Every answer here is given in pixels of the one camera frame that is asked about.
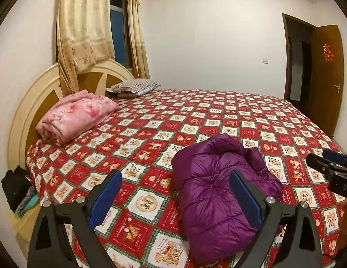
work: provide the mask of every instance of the striped pillow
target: striped pillow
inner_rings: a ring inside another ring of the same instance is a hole
[[[107,88],[107,91],[117,94],[118,97],[140,97],[151,92],[160,85],[146,78],[137,78],[125,81]]]

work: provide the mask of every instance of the headboard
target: headboard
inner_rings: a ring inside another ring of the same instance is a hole
[[[110,59],[78,75],[80,90],[96,95],[107,95],[106,88],[122,81],[134,79],[121,64]],[[40,139],[35,127],[45,113],[61,98],[58,63],[44,72],[29,88],[14,115],[7,149],[8,168],[18,165],[26,168],[28,148]]]

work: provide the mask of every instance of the bed sheet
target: bed sheet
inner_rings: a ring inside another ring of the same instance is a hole
[[[309,153],[338,147],[289,102],[271,96],[200,90],[156,90],[117,100],[121,109],[72,142],[38,141],[27,164],[41,202],[68,203],[87,195],[113,169],[123,184],[104,223],[95,230],[117,267],[199,267],[190,257],[180,222],[171,159],[187,145],[227,133],[246,148],[258,147],[284,185],[283,201],[307,201],[324,253],[335,254],[345,198],[331,193],[322,175],[305,163]],[[88,264],[67,233],[78,263]],[[263,265],[274,261],[284,230]],[[233,267],[241,253],[212,267]],[[324,265],[330,259],[324,257]]]

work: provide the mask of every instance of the gold patterned curtain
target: gold patterned curtain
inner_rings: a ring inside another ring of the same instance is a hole
[[[63,95],[78,92],[78,73],[114,59],[109,0],[60,0],[57,44]]]
[[[128,0],[129,32],[134,64],[134,76],[136,78],[150,78],[140,15],[140,0]]]

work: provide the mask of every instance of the teal cloth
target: teal cloth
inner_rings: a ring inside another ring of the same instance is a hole
[[[25,214],[26,211],[28,211],[29,209],[33,208],[36,203],[39,201],[39,197],[38,194],[35,194],[28,202],[28,204],[26,205],[26,207],[23,209],[23,211],[17,215],[17,217],[22,218]]]

